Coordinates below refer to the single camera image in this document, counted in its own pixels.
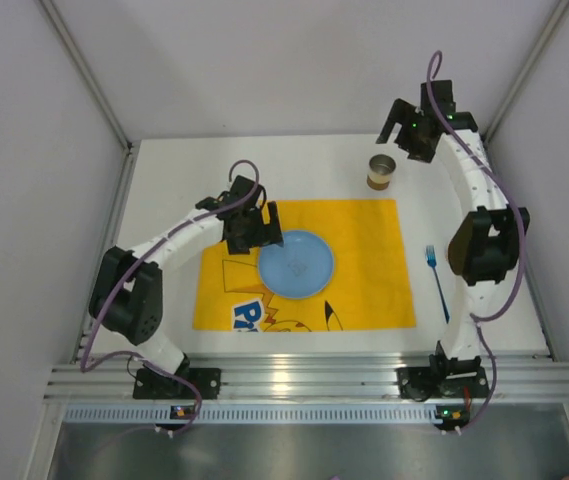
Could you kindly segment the light blue plastic plate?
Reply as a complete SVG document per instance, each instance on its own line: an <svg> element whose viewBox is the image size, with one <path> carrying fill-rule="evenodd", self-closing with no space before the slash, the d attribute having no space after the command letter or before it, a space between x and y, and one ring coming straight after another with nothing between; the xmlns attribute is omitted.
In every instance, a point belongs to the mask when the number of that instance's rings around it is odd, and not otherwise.
<svg viewBox="0 0 569 480"><path fill-rule="evenodd" d="M306 230L283 233L282 245L260 249L257 272L262 284L286 299L306 299L332 280L335 258L328 243Z"/></svg>

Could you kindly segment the steel cup with brown base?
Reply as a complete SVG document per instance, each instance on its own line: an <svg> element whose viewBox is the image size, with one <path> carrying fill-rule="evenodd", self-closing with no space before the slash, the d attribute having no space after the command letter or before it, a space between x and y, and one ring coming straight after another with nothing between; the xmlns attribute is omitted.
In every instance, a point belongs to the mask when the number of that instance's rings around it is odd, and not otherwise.
<svg viewBox="0 0 569 480"><path fill-rule="evenodd" d="M395 160L386 154L377 154L368 162L367 185L377 191L388 188L396 170Z"/></svg>

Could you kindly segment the yellow printed cloth mat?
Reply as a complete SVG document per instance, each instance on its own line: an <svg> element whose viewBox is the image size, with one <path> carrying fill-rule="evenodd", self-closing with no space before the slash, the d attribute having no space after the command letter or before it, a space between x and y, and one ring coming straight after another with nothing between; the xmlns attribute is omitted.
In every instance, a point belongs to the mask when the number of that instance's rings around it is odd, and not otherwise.
<svg viewBox="0 0 569 480"><path fill-rule="evenodd" d="M331 248L331 280L294 299L260 279L257 251L231 255L223 244L201 258L193 326L199 331L325 333L416 324L397 206L392 199L284 200L284 231L308 231Z"/></svg>

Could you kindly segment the blue metal fork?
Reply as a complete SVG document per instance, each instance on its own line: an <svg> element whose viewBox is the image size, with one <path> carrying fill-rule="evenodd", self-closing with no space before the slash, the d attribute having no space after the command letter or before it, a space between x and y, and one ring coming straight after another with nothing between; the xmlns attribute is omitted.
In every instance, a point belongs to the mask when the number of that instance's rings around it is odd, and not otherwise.
<svg viewBox="0 0 569 480"><path fill-rule="evenodd" d="M448 305L446 302L446 298L445 298L445 295L444 295L444 292L442 289L440 277L439 277L439 274L437 271L437 258L436 258L435 248L433 245L427 245L425 247L425 258L426 258L427 265L431 269L433 276L435 278L435 282L436 282L436 285L438 288L438 294L440 297L440 302L441 302L445 322L449 323L450 322L450 312L449 312Z"/></svg>

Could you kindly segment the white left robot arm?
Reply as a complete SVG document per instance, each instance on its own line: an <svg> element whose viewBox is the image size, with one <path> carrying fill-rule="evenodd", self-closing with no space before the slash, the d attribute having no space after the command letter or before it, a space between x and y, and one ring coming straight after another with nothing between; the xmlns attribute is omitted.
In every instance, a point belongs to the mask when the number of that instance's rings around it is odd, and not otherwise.
<svg viewBox="0 0 569 480"><path fill-rule="evenodd" d="M88 372L123 355L141 360L147 369L171 380L184 372L188 357L162 327L164 276L218 243L230 255L283 244L277 205L266 200L265 188L256 179L239 175L229 190L201 200L166 232L128 250L114 246L105 252L88 305L95 326L81 369ZM101 327L124 338L130 349L90 362Z"/></svg>

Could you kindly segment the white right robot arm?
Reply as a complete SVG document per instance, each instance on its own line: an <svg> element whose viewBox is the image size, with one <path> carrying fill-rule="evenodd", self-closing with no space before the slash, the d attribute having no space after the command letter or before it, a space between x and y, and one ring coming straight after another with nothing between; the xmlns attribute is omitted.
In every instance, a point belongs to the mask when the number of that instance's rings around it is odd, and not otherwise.
<svg viewBox="0 0 569 480"><path fill-rule="evenodd" d="M400 396L417 402L464 394L484 398L490 389L481 365L479 328L507 274L515 272L516 287L522 283L520 241L530 223L528 210L511 207L490 169L472 114L456 108L449 80L423 83L419 105L395 100L377 141L393 141L411 160L441 161L464 215L446 250L457 281L448 324L427 366L398 370Z"/></svg>

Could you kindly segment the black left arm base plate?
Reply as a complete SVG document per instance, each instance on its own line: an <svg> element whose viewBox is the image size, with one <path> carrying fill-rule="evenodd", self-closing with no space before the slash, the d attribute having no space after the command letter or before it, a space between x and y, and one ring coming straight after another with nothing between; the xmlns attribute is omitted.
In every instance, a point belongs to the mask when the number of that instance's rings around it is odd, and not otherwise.
<svg viewBox="0 0 569 480"><path fill-rule="evenodd" d="M221 373L218 368L189 368L185 380L199 391L203 400L215 400L221 388ZM136 372L132 396L136 400L195 399L190 387L147 367Z"/></svg>

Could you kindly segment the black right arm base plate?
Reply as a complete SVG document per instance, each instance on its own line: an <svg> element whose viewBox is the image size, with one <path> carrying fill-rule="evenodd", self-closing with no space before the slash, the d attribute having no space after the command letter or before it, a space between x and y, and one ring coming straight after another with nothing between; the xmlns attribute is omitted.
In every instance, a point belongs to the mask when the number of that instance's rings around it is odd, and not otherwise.
<svg viewBox="0 0 569 480"><path fill-rule="evenodd" d="M403 367L396 370L400 397L416 402L430 399L486 398L488 380L483 368L455 372L447 376L434 373L429 367Z"/></svg>

